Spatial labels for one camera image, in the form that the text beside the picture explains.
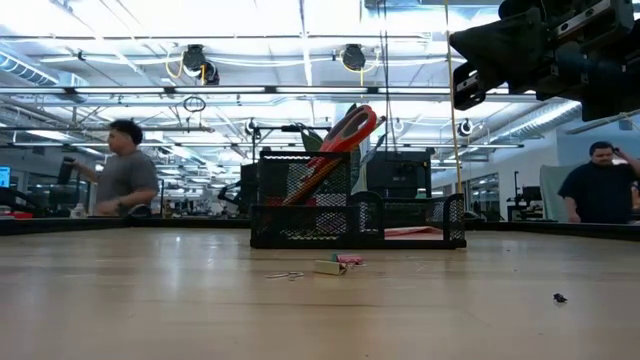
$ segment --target table surface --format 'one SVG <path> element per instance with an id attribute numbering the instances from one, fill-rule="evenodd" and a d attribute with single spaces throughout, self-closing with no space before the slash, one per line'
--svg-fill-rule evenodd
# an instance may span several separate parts
<path id="1" fill-rule="evenodd" d="M 248 230 L 0 238 L 2 359 L 638 359 L 640 245 L 468 233 L 466 250 L 252 250 Z M 302 271 L 296 281 L 266 275 Z M 558 305 L 560 292 L 568 303 Z"/>

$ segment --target black mesh desk organizer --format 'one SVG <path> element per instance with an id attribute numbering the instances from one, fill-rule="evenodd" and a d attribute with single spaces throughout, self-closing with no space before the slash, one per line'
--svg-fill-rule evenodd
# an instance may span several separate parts
<path id="1" fill-rule="evenodd" d="M 296 205 L 283 205 L 299 191 L 312 158 L 338 164 Z M 373 192 L 351 195 L 349 153 L 261 152 L 258 203 L 251 208 L 251 246 L 263 249 L 456 249 L 466 247 L 464 199 L 382 199 Z M 440 240 L 385 240 L 385 229 L 433 226 Z"/>

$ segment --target man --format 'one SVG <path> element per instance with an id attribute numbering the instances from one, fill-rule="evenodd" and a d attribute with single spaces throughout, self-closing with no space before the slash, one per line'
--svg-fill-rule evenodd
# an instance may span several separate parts
<path id="1" fill-rule="evenodd" d="M 109 150 L 115 155 L 107 158 L 102 174 L 78 162 L 74 167 L 98 184 L 95 214 L 122 216 L 136 205 L 151 203 L 158 194 L 158 178 L 151 159 L 138 150 L 142 129 L 128 120 L 114 121 L 109 129 Z"/>
<path id="2" fill-rule="evenodd" d="M 631 184 L 640 175 L 640 161 L 599 141 L 589 149 L 591 161 L 574 169 L 558 195 L 564 198 L 569 222 L 627 224 L 631 221 Z M 627 161 L 614 165 L 613 155 Z"/>

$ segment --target ceiling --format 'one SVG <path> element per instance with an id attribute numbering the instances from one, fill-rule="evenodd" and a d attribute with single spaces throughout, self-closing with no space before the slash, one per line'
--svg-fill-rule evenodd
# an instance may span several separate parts
<path id="1" fill-rule="evenodd" d="M 73 81 L 82 85 L 198 86 L 198 79 L 180 71 L 180 58 L 187 45 L 201 44 L 220 74 L 220 86 L 448 88 L 447 23 L 451 31 L 459 31 L 495 21 L 500 2 L 452 0 L 447 22 L 442 2 L 429 0 L 389 0 L 386 17 L 384 9 L 378 14 L 375 7 L 365 6 L 373 3 L 369 0 L 21 0 L 0 11 L 0 55 L 11 54 L 67 82 L 73 74 Z M 348 71 L 340 61 L 347 44 L 361 45 L 367 58 L 362 74 Z M 387 47 L 388 82 L 380 61 L 381 49 Z M 452 59 L 454 67 L 464 61 L 455 51 Z M 0 84 L 34 85 L 2 71 Z M 193 114 L 182 106 L 185 97 L 177 95 L 103 95 L 75 104 L 54 96 L 11 98 L 50 114 L 51 120 L 44 122 L 40 116 L 21 122 L 19 117 L 5 116 L 0 119 L 5 126 L 32 126 L 35 120 L 53 128 L 93 129 L 115 119 L 133 119 L 148 129 L 149 141 L 215 144 L 186 146 L 188 154 L 174 155 L 223 163 L 229 174 L 247 159 L 223 145 L 248 142 L 245 126 L 250 119 L 261 126 L 293 122 L 325 126 L 339 120 L 353 102 L 368 103 L 378 115 L 387 114 L 384 97 L 346 95 L 206 95 L 202 98 L 207 107 Z M 495 98 L 455 115 L 459 121 L 482 124 L 475 134 L 482 137 L 482 131 L 488 136 L 540 106 L 531 96 Z M 398 142 L 452 139 L 448 97 L 391 97 L 391 115 Z M 152 131 L 153 127 L 169 130 Z M 96 131 L 72 135 L 91 143 L 104 137 Z M 264 142 L 299 144 L 300 138 L 274 131 Z M 159 163 L 169 161 L 152 149 L 147 151 L 158 155 Z"/>

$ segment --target gray t-shirt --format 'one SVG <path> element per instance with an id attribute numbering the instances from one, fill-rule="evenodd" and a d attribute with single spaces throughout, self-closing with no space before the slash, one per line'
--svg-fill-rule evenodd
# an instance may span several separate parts
<path id="1" fill-rule="evenodd" d="M 147 155 L 136 152 L 107 158 L 107 163 L 98 179 L 96 203 L 109 201 L 121 196 L 127 196 L 141 189 L 158 191 L 158 177 L 156 167 Z M 125 214 L 129 208 L 121 208 L 120 214 Z"/>

